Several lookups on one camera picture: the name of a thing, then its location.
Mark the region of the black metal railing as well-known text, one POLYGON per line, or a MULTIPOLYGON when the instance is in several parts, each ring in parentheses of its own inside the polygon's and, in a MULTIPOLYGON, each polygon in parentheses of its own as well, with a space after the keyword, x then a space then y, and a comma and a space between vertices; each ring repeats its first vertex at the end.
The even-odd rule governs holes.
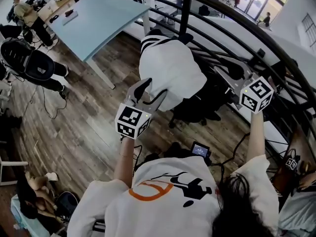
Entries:
POLYGON ((290 41, 274 36, 250 22, 231 7, 215 0, 182 0, 181 4, 161 2, 181 12, 172 16, 152 6, 151 11, 176 22, 173 33, 193 35, 191 50, 213 70, 215 66, 226 71, 220 58, 231 57, 244 62, 257 73, 269 70, 281 62, 288 74, 282 79, 283 90, 279 102, 288 110, 289 119, 280 118, 273 125, 281 135, 291 132, 290 123, 297 123, 306 132, 306 139, 316 159, 316 88, 308 80, 306 68, 316 65, 316 57, 290 41))

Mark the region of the small black screen device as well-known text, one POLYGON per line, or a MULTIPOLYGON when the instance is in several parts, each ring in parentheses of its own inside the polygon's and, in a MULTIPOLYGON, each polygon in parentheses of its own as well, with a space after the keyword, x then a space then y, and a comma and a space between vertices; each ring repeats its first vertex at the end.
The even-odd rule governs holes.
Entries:
POLYGON ((194 141, 191 147, 191 153, 197 156, 201 156, 203 158, 209 158, 211 151, 208 146, 194 141))

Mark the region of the person's right forearm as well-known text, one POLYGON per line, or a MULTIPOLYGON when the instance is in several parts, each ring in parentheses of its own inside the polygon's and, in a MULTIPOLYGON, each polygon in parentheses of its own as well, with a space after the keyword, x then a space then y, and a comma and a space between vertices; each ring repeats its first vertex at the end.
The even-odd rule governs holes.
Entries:
POLYGON ((251 114, 249 143, 246 162, 265 154, 264 117, 263 112, 251 114))

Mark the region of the light blue table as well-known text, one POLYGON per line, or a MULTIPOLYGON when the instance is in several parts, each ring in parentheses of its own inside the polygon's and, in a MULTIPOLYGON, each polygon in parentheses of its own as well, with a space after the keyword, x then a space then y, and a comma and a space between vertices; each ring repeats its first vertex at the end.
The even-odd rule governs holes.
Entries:
POLYGON ((127 26, 148 13, 150 7, 132 0, 79 0, 71 9, 78 16, 65 26, 64 15, 49 26, 69 50, 106 83, 115 85, 93 61, 93 56, 127 26))

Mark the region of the light blue bin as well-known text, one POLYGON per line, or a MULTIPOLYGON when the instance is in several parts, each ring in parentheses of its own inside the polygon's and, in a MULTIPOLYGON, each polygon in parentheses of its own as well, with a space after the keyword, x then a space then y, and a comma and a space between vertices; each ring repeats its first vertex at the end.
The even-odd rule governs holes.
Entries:
POLYGON ((29 219, 23 215, 20 210, 20 202, 17 195, 11 198, 10 210, 19 227, 27 230, 31 237, 51 237, 49 231, 38 219, 29 219))

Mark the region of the white t-shirt garment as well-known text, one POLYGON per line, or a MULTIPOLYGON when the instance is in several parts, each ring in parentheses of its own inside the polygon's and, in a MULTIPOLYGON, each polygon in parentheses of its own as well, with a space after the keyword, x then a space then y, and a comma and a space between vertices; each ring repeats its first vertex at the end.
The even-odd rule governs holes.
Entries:
POLYGON ((191 98, 207 82, 191 50, 179 40, 161 35, 148 35, 141 40, 139 76, 140 79, 152 79, 146 89, 150 99, 167 90, 159 107, 162 112, 191 98))

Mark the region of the beige plush toy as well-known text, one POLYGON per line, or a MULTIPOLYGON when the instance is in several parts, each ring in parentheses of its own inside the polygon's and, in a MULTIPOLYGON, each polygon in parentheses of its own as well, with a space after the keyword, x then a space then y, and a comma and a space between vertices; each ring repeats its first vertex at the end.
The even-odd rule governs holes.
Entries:
POLYGON ((38 213, 46 217, 57 219, 55 214, 57 205, 55 204, 47 186, 47 183, 49 182, 48 179, 45 175, 42 177, 34 177, 28 171, 25 172, 25 176, 28 180, 31 180, 39 186, 39 189, 35 191, 37 195, 36 206, 38 207, 38 213))

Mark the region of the person's left forearm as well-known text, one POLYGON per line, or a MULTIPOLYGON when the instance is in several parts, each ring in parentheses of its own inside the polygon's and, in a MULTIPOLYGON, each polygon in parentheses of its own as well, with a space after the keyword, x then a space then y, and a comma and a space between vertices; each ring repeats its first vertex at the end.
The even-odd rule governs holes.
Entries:
POLYGON ((132 185, 134 146, 133 139, 128 137, 122 139, 119 158, 114 171, 114 179, 123 181, 128 187, 132 185))

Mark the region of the black office chair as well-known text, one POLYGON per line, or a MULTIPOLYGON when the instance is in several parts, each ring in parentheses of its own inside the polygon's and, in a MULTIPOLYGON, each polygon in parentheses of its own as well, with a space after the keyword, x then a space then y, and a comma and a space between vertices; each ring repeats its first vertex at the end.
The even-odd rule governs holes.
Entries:
MULTIPOLYGON (((151 30, 146 36, 148 35, 166 36, 159 29, 151 30)), ((179 40, 186 45, 193 39, 193 36, 184 34, 171 39, 179 40)), ((170 110, 173 112, 172 120, 169 123, 171 128, 174 127, 174 120, 176 119, 190 123, 202 122, 203 124, 206 124, 208 119, 220 121, 221 118, 217 115, 217 110, 233 101, 234 94, 226 81, 211 69, 203 59, 193 53, 192 55, 202 73, 206 76, 207 82, 198 93, 189 99, 184 99, 178 106, 170 110)))

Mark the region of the light wooden desk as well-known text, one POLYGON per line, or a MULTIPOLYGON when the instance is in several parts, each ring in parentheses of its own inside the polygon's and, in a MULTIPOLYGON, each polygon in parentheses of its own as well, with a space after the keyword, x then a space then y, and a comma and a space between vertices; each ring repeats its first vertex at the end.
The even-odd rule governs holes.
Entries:
POLYGON ((55 15, 60 15, 68 10, 74 3, 75 0, 50 0, 38 11, 38 15, 45 23, 47 23, 55 15))

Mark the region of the person's black trousers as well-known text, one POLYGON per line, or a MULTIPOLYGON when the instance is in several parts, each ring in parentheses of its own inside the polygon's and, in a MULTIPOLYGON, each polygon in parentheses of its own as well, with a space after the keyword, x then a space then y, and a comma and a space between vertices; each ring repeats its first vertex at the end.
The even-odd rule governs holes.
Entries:
POLYGON ((160 158, 188 158, 192 156, 193 154, 191 153, 191 151, 182 148, 178 142, 174 142, 171 144, 168 150, 165 151, 164 153, 161 153, 161 154, 151 153, 147 155, 143 163, 160 159, 160 158))

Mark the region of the gridded wall window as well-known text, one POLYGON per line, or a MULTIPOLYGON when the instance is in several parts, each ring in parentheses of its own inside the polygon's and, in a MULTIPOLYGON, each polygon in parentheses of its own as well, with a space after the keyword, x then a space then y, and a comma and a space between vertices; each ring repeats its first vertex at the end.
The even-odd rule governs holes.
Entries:
POLYGON ((316 48, 316 23, 313 21, 311 16, 307 13, 302 20, 305 34, 309 41, 309 47, 311 49, 316 48))

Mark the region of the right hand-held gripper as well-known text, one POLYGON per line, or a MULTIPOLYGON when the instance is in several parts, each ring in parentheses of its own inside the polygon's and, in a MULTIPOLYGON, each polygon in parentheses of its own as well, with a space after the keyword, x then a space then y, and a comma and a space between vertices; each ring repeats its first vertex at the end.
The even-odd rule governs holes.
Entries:
POLYGON ((220 58, 221 64, 228 69, 215 66, 218 73, 237 96, 235 105, 238 110, 246 108, 254 114, 265 109, 273 96, 270 84, 255 73, 242 61, 226 57, 220 58))

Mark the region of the dark striped ball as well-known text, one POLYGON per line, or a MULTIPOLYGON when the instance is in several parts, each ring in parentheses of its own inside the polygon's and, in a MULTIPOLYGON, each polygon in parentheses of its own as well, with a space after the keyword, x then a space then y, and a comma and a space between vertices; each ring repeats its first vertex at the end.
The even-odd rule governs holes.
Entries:
POLYGON ((57 212, 65 217, 71 217, 78 205, 77 197, 71 192, 62 192, 56 199, 57 212))

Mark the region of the white frame table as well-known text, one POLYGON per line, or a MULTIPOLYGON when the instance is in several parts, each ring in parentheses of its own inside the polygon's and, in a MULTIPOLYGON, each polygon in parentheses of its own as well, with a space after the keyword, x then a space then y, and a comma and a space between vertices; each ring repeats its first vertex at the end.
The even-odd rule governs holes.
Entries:
POLYGON ((3 167, 16 167, 16 166, 28 166, 27 161, 3 161, 0 157, 0 186, 15 185, 17 180, 14 181, 2 181, 2 170, 3 167))

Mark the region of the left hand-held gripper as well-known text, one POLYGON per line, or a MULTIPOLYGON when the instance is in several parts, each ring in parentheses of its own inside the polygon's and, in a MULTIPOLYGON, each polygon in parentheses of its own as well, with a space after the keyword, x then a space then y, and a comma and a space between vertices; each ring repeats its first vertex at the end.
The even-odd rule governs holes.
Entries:
POLYGON ((164 89, 151 102, 138 104, 151 82, 151 78, 143 79, 129 88, 126 103, 120 104, 115 117, 115 129, 120 135, 136 140, 149 127, 153 113, 158 110, 168 92, 164 89))

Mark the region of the person's white printed t-shirt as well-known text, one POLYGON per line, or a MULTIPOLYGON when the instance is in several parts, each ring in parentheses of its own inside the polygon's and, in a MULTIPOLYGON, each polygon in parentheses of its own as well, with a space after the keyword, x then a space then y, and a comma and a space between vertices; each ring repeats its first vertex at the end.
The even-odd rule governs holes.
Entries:
POLYGON ((67 237, 210 237, 219 192, 202 157, 160 158, 121 180, 93 181, 84 192, 67 237), (105 232, 93 231, 104 220, 105 232))

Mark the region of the white notebook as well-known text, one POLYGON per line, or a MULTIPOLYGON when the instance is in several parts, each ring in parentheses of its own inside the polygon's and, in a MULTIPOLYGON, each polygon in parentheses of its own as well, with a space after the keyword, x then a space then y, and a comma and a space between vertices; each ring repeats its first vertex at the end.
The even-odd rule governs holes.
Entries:
POLYGON ((62 25, 65 26, 66 24, 68 24, 70 21, 72 21, 73 19, 75 19, 78 16, 78 12, 77 11, 73 11, 73 13, 68 16, 68 17, 64 17, 62 19, 62 25))

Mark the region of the black garment pile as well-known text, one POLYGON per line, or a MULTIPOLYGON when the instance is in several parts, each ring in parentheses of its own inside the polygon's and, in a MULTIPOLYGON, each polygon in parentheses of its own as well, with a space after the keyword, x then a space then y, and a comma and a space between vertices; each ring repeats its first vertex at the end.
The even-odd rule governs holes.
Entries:
POLYGON ((16 184, 17 196, 20 202, 20 210, 24 216, 29 219, 36 219, 38 207, 36 206, 36 192, 39 186, 28 180, 25 174, 22 174, 16 184))

